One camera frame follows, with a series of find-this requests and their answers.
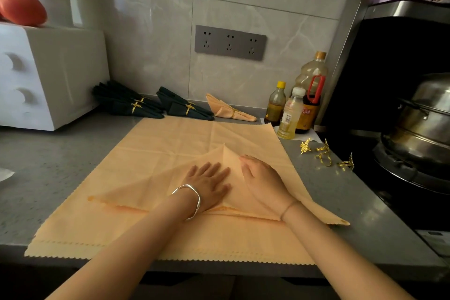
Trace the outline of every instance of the tiled wall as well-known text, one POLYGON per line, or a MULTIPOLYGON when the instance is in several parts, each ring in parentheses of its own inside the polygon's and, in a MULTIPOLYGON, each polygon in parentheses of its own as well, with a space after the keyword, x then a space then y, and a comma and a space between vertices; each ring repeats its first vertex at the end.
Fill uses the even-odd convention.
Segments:
POLYGON ((161 85, 185 98, 209 92, 265 108, 316 50, 327 51, 345 0, 72 0, 76 21, 105 31, 112 76, 144 94, 161 85), (194 52, 195 25, 265 34, 262 62, 194 52))

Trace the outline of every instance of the red bottle handle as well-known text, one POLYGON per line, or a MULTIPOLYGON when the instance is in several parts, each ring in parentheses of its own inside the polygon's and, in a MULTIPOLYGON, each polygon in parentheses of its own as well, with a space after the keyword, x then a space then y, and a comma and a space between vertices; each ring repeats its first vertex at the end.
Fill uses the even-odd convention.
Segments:
POLYGON ((316 75, 316 76, 313 76, 313 77, 312 77, 312 81, 311 81, 310 87, 309 87, 309 89, 308 89, 308 94, 307 94, 307 98, 308 98, 308 100, 309 100, 311 103, 314 103, 314 104, 315 104, 315 103, 318 103, 318 102, 319 102, 320 94, 322 94, 322 89, 323 89, 323 85, 324 85, 324 84, 325 84, 325 76, 316 75), (319 85, 317 86, 317 90, 316 90, 316 92, 315 92, 315 96, 314 96, 314 98, 312 99, 312 98, 310 97, 311 87, 312 87, 312 84, 314 83, 314 80, 315 80, 316 77, 320 78, 320 81, 319 81, 319 85))

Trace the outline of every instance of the electrical outlet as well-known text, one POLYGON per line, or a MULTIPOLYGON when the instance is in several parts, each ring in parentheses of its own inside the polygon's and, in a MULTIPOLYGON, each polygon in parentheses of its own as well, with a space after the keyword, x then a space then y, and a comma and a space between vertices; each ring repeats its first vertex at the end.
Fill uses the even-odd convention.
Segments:
POLYGON ((262 60, 267 36, 248 32, 195 26, 195 52, 211 55, 262 60))

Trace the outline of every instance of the white knob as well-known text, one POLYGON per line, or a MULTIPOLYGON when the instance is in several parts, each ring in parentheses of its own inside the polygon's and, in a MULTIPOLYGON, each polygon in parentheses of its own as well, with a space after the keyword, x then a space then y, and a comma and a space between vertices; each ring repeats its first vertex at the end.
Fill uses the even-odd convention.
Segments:
POLYGON ((0 69, 2 70, 14 69, 14 54, 8 52, 0 52, 0 69))
POLYGON ((12 104, 23 104, 23 103, 27 103, 27 102, 31 102, 31 100, 33 99, 33 94, 26 88, 17 88, 12 90, 9 93, 9 98, 8 101, 12 104))

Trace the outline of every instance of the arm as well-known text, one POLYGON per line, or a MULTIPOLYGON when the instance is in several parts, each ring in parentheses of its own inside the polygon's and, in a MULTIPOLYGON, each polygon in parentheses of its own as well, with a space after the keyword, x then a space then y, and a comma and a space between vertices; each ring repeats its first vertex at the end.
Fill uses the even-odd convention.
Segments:
POLYGON ((282 215, 281 219, 294 232, 342 299, 413 299, 305 206, 295 202, 272 167, 247 155, 240 157, 240 160, 252 194, 275 213, 282 215))
MULTIPOLYGON (((229 189, 229 185, 218 185, 228 175, 229 169, 217 173, 219 168, 219 163, 206 164, 199 169, 193 166, 183 181, 199 193, 199 212, 215 205, 229 189)), ((72 275, 48 299, 127 299, 177 227, 194 214, 197 201, 198 196, 189 188, 179 189, 168 196, 72 275)))

